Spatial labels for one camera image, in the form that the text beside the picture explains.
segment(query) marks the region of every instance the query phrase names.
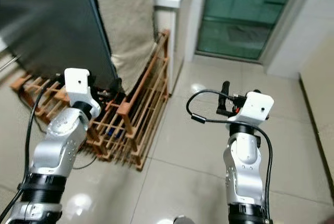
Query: glass door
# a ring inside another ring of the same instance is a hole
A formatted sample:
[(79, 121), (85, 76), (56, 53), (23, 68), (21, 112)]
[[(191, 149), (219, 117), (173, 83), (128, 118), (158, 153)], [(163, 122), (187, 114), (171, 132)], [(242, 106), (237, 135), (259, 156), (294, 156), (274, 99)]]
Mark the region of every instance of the glass door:
[(197, 53), (257, 61), (288, 0), (206, 0)]

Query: tiled floor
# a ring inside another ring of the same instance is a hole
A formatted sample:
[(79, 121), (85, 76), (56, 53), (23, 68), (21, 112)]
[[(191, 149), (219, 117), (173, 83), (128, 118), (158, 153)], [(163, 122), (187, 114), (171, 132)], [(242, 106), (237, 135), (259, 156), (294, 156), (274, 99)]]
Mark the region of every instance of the tiled floor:
[[(185, 214), (196, 224), (228, 223), (224, 125), (194, 122), (185, 111), (198, 88), (230, 91), (258, 88), (275, 99), (271, 117), (262, 125), (273, 145), (270, 209), (275, 223), (320, 223), (334, 214), (328, 183), (299, 83), (267, 76), (260, 66), (209, 57), (185, 63), (175, 93), (157, 131), (142, 173), (127, 166), (95, 162), (75, 170), (62, 199), (59, 223), (171, 224)], [(220, 118), (217, 98), (202, 96), (194, 111)], [(266, 145), (261, 147), (264, 178)], [(80, 156), (79, 163), (90, 157)]]

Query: green glass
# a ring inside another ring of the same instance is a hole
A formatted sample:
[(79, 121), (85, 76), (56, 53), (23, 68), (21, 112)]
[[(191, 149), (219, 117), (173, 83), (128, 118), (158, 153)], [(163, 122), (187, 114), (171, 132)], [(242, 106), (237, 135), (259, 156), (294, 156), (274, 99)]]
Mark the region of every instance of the green glass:
[(288, 0), (206, 0), (197, 50), (258, 60)]

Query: wooden rack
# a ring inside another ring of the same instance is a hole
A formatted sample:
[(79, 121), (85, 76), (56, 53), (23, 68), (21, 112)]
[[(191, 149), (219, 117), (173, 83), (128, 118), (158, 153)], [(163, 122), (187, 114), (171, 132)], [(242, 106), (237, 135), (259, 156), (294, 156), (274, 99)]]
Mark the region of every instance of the wooden rack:
[[(113, 99), (101, 97), (104, 110), (90, 121), (86, 147), (102, 160), (134, 164), (141, 171), (146, 161), (161, 115), (169, 98), (168, 37), (166, 30), (159, 34), (156, 49), (133, 91), (117, 94)], [(11, 88), (30, 105), (48, 80), (29, 74), (17, 79)], [(44, 123), (69, 106), (65, 86), (55, 82), (44, 93), (36, 109)]]

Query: beige cloth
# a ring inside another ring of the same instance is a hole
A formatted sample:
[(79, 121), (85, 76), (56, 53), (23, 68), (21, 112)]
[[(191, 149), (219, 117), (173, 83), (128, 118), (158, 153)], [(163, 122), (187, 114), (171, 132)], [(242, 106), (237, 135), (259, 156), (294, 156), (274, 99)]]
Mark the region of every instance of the beige cloth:
[(98, 0), (112, 62), (129, 94), (154, 46), (153, 0)]

